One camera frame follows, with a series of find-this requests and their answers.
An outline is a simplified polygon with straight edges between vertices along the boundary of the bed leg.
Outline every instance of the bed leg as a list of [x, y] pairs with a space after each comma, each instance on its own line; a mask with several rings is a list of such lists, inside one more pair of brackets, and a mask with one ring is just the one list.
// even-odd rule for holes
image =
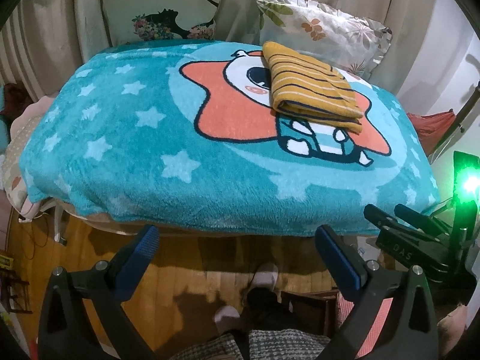
[[54, 219], [53, 219], [53, 231], [54, 231], [53, 239], [55, 240], [55, 242], [58, 242], [59, 244], [66, 246], [67, 240], [62, 237], [63, 232], [65, 231], [64, 225], [62, 224], [62, 214], [63, 214], [63, 208], [60, 205], [56, 205]]

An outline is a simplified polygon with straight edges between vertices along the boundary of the floral pillow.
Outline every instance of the floral pillow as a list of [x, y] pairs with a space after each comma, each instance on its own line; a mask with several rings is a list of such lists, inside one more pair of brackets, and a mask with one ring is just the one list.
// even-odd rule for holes
[[102, 0], [113, 46], [158, 39], [213, 39], [220, 0]]
[[260, 43], [274, 41], [364, 80], [382, 61], [392, 31], [314, 0], [256, 0]]

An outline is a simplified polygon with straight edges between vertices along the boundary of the blue gripper pad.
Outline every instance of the blue gripper pad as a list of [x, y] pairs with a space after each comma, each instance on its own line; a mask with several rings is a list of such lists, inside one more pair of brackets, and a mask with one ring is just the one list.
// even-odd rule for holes
[[142, 233], [144, 234], [140, 240], [134, 240], [134, 243], [137, 241], [135, 249], [131, 251], [130, 256], [115, 275], [113, 297], [119, 302], [125, 302], [132, 297], [150, 261], [157, 252], [160, 243], [158, 229], [155, 226], [146, 226]]
[[327, 225], [317, 229], [315, 246], [343, 297], [355, 303], [368, 278], [362, 258]]

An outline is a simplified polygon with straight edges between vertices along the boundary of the person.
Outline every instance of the person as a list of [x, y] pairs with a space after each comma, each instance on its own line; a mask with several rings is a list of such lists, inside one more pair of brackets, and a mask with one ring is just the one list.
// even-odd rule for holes
[[315, 359], [328, 337], [308, 334], [297, 315], [278, 302], [273, 292], [278, 268], [263, 264], [246, 294], [242, 316], [232, 306], [214, 316], [219, 337], [191, 346], [170, 360], [306, 360]]

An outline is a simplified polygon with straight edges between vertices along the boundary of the pink striped fabric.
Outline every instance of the pink striped fabric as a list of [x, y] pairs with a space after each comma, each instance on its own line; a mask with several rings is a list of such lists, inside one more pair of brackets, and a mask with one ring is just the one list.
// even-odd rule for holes
[[[380, 310], [378, 311], [377, 317], [375, 318], [375, 322], [368, 333], [367, 338], [363, 342], [360, 350], [357, 353], [357, 357], [365, 356], [367, 353], [370, 353], [371, 350], [374, 348], [375, 343], [377, 342], [378, 336], [382, 331], [383, 324], [388, 315], [388, 311], [390, 310], [390, 306], [392, 305], [392, 298], [384, 299], [382, 305], [380, 306]], [[352, 302], [348, 302], [342, 296], [341, 293], [338, 293], [337, 297], [337, 328], [339, 328], [342, 323], [345, 322], [347, 316], [349, 316], [350, 311], [352, 311], [354, 304]]]

